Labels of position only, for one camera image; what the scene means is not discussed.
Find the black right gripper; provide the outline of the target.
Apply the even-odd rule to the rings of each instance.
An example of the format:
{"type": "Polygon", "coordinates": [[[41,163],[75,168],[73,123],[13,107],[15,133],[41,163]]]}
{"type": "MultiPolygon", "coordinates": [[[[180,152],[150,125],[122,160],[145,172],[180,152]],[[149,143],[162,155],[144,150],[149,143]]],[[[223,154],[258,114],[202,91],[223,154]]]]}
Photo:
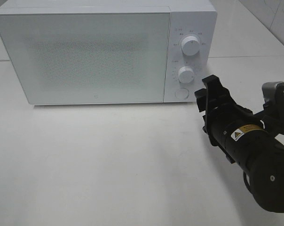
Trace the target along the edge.
{"type": "Polygon", "coordinates": [[[254,120],[250,111],[236,104],[219,77],[202,79],[205,88],[194,95],[199,112],[205,112],[204,131],[213,146],[230,162],[254,162],[254,120]]]}

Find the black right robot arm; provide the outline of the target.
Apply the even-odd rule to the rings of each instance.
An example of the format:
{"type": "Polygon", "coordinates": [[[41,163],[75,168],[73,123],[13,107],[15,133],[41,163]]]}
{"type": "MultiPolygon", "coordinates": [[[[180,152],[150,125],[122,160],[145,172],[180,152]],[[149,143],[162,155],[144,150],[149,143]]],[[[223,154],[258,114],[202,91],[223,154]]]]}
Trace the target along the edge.
{"type": "Polygon", "coordinates": [[[217,76],[202,82],[195,97],[211,145],[243,170],[246,188],[264,210],[284,213],[284,145],[276,138],[284,135],[284,82],[262,85],[258,113],[238,105],[217,76]]]}

